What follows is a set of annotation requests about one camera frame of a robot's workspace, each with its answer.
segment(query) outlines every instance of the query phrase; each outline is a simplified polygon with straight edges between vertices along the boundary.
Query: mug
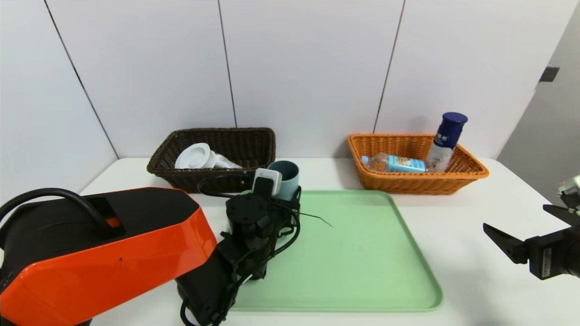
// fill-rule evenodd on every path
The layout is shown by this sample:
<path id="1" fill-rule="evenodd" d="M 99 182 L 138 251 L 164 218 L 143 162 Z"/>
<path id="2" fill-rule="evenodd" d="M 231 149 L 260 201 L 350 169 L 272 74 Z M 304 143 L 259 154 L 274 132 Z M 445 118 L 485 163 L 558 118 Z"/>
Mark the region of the mug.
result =
<path id="1" fill-rule="evenodd" d="M 268 166 L 268 169 L 278 171 L 282 174 L 280 192 L 275 198 L 282 200 L 292 200 L 292 196 L 298 189 L 298 166 L 290 161 L 277 161 Z"/>

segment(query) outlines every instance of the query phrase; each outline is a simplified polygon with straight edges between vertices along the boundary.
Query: green tray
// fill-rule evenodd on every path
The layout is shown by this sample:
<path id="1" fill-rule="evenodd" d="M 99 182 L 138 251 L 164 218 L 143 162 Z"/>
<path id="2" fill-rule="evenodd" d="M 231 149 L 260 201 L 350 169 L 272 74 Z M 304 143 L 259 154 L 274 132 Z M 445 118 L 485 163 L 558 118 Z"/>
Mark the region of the green tray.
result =
<path id="1" fill-rule="evenodd" d="M 392 198 L 381 191 L 303 191 L 296 242 L 248 281 L 238 311 L 429 311 L 443 293 Z"/>

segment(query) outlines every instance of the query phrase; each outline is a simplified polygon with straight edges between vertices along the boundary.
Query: white table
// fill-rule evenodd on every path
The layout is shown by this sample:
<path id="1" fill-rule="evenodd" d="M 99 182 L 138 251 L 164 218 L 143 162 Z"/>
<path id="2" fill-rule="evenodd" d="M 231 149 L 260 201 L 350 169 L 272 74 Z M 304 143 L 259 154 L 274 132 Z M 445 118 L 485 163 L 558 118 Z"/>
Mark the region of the white table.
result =
<path id="1" fill-rule="evenodd" d="M 361 189 L 350 159 L 295 158 L 305 190 Z M 444 293 L 428 313 L 250 313 L 231 311 L 225 326 L 260 325 L 579 325 L 580 280 L 558 276 L 539 281 L 527 265 L 514 265 L 483 233 L 487 222 L 520 239 L 567 227 L 542 210 L 540 194 L 494 160 L 490 170 L 454 195 L 394 195 L 413 236 Z M 146 186 L 169 186 L 147 173 L 148 158 L 113 163 L 83 195 Z M 554 190 L 561 180 L 554 180 Z M 226 222 L 224 198 L 193 195 L 217 234 Z M 93 319 L 93 326 L 181 326 L 174 281 Z"/>

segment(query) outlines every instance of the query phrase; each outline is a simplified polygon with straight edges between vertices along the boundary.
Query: plastic bottle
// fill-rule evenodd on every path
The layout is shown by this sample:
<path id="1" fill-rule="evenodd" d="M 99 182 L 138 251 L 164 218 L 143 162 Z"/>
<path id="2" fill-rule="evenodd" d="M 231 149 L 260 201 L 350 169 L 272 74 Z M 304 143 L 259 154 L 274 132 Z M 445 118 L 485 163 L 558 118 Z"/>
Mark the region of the plastic bottle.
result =
<path id="1" fill-rule="evenodd" d="M 465 122 L 467 117 L 461 113 L 443 114 L 443 121 L 427 155 L 427 162 L 433 163 L 435 172 L 445 172 L 447 169 Z"/>
<path id="2" fill-rule="evenodd" d="M 361 156 L 367 168 L 378 172 L 424 173 L 432 172 L 433 164 L 414 158 L 379 153 L 373 157 Z"/>

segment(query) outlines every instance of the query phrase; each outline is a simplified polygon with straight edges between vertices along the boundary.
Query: panel seam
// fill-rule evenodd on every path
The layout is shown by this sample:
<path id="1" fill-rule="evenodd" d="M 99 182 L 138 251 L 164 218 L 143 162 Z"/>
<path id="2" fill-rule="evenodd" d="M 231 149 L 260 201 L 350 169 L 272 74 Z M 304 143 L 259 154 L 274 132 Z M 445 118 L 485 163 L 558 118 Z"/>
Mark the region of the panel seam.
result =
<path id="1" fill-rule="evenodd" d="M 55 19 L 52 16 L 52 12 L 50 12 L 50 7 L 48 6 L 48 3 L 46 2 L 46 0 L 44 0 L 44 4 L 46 6 L 46 10 L 48 10 L 48 15 L 50 16 L 50 20 L 52 21 L 52 24 L 55 27 L 56 34 L 59 36 L 60 43 L 63 45 L 64 51 L 67 54 L 68 61 L 71 63 L 72 69 L 74 70 L 74 73 L 77 76 L 78 82 L 81 84 L 83 92 L 85 92 L 86 99 L 89 101 L 90 107 L 93 109 L 93 113 L 95 114 L 95 117 L 97 118 L 97 121 L 99 122 L 99 125 L 101 126 L 101 129 L 103 130 L 103 133 L 105 134 L 105 137 L 107 138 L 109 145 L 111 146 L 111 149 L 113 150 L 113 153 L 115 154 L 117 159 L 119 159 L 119 154 L 117 154 L 117 151 L 116 151 L 115 147 L 113 146 L 113 143 L 111 142 L 111 138 L 107 134 L 107 131 L 105 130 L 105 127 L 103 126 L 103 122 L 101 121 L 101 118 L 97 114 L 97 111 L 95 110 L 95 106 L 93 105 L 93 102 L 90 100 L 89 94 L 86 92 L 85 85 L 82 83 L 81 77 L 78 75 L 77 68 L 75 67 L 73 60 L 71 59 L 71 56 L 68 53 L 68 49 L 64 44 L 63 37 L 60 35 L 59 28 L 56 26 Z"/>
<path id="2" fill-rule="evenodd" d="M 376 124 L 379 121 L 380 108 L 382 107 L 383 98 L 385 96 L 385 89 L 387 87 L 387 80 L 389 79 L 389 72 L 391 71 L 391 64 L 393 63 L 393 56 L 395 54 L 395 47 L 397 46 L 398 33 L 399 33 L 399 30 L 401 29 L 401 22 L 403 20 L 403 12 L 405 11 L 405 4 L 406 3 L 407 3 L 407 0 L 403 0 L 403 6 L 401 7 L 401 15 L 399 16 L 399 22 L 397 25 L 397 32 L 395 33 L 395 40 L 393 41 L 393 49 L 391 50 L 391 58 L 389 59 L 389 65 L 387 66 L 387 76 L 385 76 L 385 83 L 383 84 L 383 91 L 380 94 L 379 108 L 376 111 L 375 126 L 372 128 L 372 133 L 375 133 Z"/>
<path id="3" fill-rule="evenodd" d="M 227 48 L 226 48 L 226 32 L 223 29 L 223 19 L 222 19 L 222 6 L 220 0 L 217 0 L 217 11 L 219 12 L 219 23 L 222 26 L 222 40 L 223 40 L 223 51 L 226 54 L 226 68 L 227 68 L 227 79 L 230 82 L 230 96 L 231 96 L 231 108 L 234 110 L 234 123 L 235 127 L 238 127 L 238 119 L 235 116 L 235 105 L 234 105 L 234 91 L 231 88 L 231 75 L 230 75 L 230 62 L 227 58 Z"/>

